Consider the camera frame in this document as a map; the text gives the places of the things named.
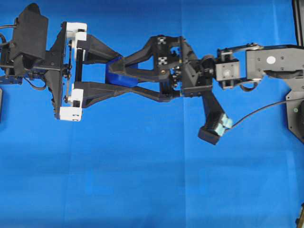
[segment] blue object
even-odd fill
[[[109,71],[109,65],[112,64],[113,62],[116,62],[117,60],[119,60],[121,58],[122,57],[117,57],[106,64],[105,82],[109,83],[109,84],[113,84],[113,85],[125,86],[125,87],[130,87],[130,88],[137,86],[137,84],[138,84],[137,78],[113,74]],[[134,64],[134,65],[130,66],[130,68],[138,68],[138,64]]]

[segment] white sticker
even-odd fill
[[[267,60],[266,60],[266,62],[268,63],[268,64],[274,64],[276,61],[276,58],[274,57],[274,56],[269,56],[268,58],[267,58]]]

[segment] mounting plate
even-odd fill
[[[286,96],[286,100],[294,100],[304,98],[304,91],[290,91]],[[299,106],[302,101],[288,102],[287,106],[287,119],[288,129],[302,142],[304,143],[304,124],[299,124]]]

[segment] blue cloth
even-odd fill
[[[36,2],[49,18],[48,48],[62,21],[87,23],[89,34],[124,56],[159,34],[183,35],[200,58],[250,42],[295,44],[290,0]],[[30,3],[0,3],[0,24]],[[11,30],[1,32],[11,37]],[[237,58],[244,75],[244,53]],[[104,82],[104,70],[84,66],[83,80]],[[287,130],[283,105],[252,116],[213,146],[197,137],[205,121],[199,98],[159,104],[125,94],[71,123],[53,118],[47,90],[1,88],[0,227],[295,226],[304,202],[304,146]],[[269,78],[251,93],[214,85],[235,121],[288,91]]]

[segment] wire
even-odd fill
[[[257,88],[257,85],[258,85],[258,83],[255,82],[255,83],[253,84],[253,87],[252,87],[252,88],[248,88],[248,87],[243,86],[243,85],[239,85],[239,87],[240,87],[244,92],[251,92],[251,91],[253,91],[255,88]]]
[[[288,100],[288,101],[279,101],[279,102],[276,102],[276,103],[273,103],[273,104],[270,104],[270,105],[266,105],[262,108],[259,108],[251,113],[249,113],[248,115],[245,115],[242,119],[240,119],[239,121],[237,121],[230,129],[226,129],[225,132],[231,130],[231,129],[234,129],[236,126],[238,126],[240,123],[242,123],[244,120],[246,120],[247,118],[249,118],[250,116],[260,112],[260,111],[263,111],[267,108],[270,108],[270,107],[273,107],[273,106],[276,106],[276,105],[282,105],[282,104],[286,104],[288,102],[296,102],[296,101],[304,101],[304,98],[300,98],[300,99],[295,99],[295,100]]]
[[[26,77],[23,77],[23,78],[30,84],[30,86],[31,86],[33,89],[42,91],[42,90],[45,90],[46,87],[47,87],[47,83],[46,83],[46,81],[45,81],[43,78],[41,78],[41,80],[44,81],[44,83],[45,83],[43,87],[37,87],[37,86],[33,85]]]
[[[17,26],[16,25],[2,25],[2,26],[0,26],[0,29],[7,29],[7,28],[17,28]]]

